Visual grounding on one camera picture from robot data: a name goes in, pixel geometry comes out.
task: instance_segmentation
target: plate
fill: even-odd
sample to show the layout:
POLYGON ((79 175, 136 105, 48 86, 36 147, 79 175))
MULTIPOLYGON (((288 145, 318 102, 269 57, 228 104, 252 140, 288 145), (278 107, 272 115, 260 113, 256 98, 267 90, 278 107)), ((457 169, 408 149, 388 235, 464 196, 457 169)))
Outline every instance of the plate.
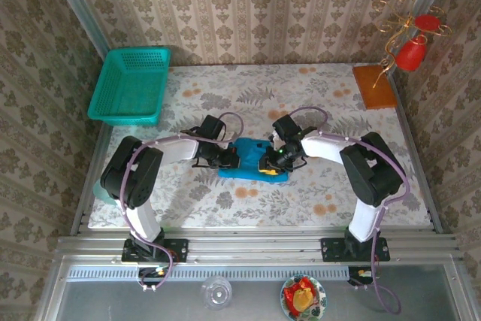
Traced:
POLYGON ((324 314, 325 308, 327 306, 327 298, 325 296, 324 288, 321 286, 318 280, 306 274, 296 274, 286 280, 283 284, 282 289, 280 289, 280 306, 283 308, 284 314, 292 321, 318 321, 324 314), (284 288, 292 286, 294 283, 299 282, 302 277, 307 277, 309 281, 316 288, 316 294, 314 296, 314 303, 306 309, 299 316, 294 316, 289 312, 287 307, 286 299, 284 297, 284 288))

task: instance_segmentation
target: gold wire decoration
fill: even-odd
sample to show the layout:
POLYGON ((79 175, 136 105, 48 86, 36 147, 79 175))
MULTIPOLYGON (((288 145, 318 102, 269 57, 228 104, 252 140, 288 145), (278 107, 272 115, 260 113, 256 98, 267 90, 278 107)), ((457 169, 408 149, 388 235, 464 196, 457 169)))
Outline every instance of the gold wire decoration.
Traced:
MULTIPOLYGON (((386 57, 380 61, 381 67, 383 67, 383 71, 379 73, 377 76, 376 82, 374 82, 373 88, 377 85, 377 82, 381 78, 381 76, 389 71, 394 64, 395 64, 395 55, 392 52, 394 49, 398 48, 401 45, 401 36, 404 35, 406 32, 413 30, 415 32, 422 32, 418 37, 420 41, 415 41, 411 39, 414 44, 426 44, 428 42, 428 38, 425 36, 427 34, 439 35, 441 37, 449 37, 452 34, 452 29, 445 24, 439 25, 439 28, 436 31, 429 31, 424 30, 415 25, 416 17, 413 16, 413 8, 414 3, 416 0, 396 0, 396 5, 398 7, 405 5, 408 1, 411 1, 411 7, 409 13, 406 16, 401 16, 388 2, 384 0, 375 1, 372 4, 372 8, 374 11, 381 12, 387 6, 391 12, 392 16, 385 20, 378 20, 376 22, 377 30, 382 33, 394 32, 395 34, 387 41, 386 45, 384 46, 384 50, 387 53, 386 57)), ((443 9, 431 6, 427 12, 429 15, 434 15, 436 18, 441 18, 446 15, 443 9)))

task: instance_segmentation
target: floral tablecloth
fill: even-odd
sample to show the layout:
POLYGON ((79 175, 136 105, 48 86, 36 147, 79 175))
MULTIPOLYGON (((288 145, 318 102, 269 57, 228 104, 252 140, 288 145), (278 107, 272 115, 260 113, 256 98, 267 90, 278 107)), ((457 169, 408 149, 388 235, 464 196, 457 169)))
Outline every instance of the floral tablecloth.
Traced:
MULTIPOLYGON (((412 193, 390 207, 384 224, 429 226, 395 109, 365 110, 352 65, 219 65, 170 71, 157 127, 114 127, 105 164, 126 135, 145 141, 162 138, 199 126, 207 114, 234 111, 244 119, 244 137, 267 139, 277 118, 302 105, 317 105, 329 115, 324 130, 350 136, 379 132, 407 172, 412 193)), ((302 128, 317 126, 322 115, 304 111, 294 120, 302 128)), ((225 121, 228 131, 238 130, 234 117, 225 121)), ((346 226, 352 219, 355 195, 337 163, 308 159, 288 182, 270 184, 220 178, 215 170, 191 168, 192 162, 160 169, 151 202, 164 226, 346 226)), ((119 209, 95 200, 90 228, 123 226, 119 209)))

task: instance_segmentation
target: clear plastic cup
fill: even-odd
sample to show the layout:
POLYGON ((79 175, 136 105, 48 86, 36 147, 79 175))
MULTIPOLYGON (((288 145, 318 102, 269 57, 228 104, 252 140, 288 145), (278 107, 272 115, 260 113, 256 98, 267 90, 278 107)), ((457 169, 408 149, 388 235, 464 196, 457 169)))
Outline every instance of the clear plastic cup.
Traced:
POLYGON ((232 299, 232 287, 224 277, 212 276, 202 284, 201 294, 206 308, 222 310, 232 299))

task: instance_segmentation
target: orange wooden block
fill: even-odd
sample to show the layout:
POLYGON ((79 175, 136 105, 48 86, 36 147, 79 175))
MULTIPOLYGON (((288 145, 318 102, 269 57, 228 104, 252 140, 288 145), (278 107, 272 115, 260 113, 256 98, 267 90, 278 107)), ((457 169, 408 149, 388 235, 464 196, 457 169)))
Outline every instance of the orange wooden block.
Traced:
POLYGON ((385 74, 381 76, 376 87, 373 88, 381 71, 383 71, 383 68, 380 65, 352 68, 366 109, 394 108, 398 106, 398 101, 385 74))

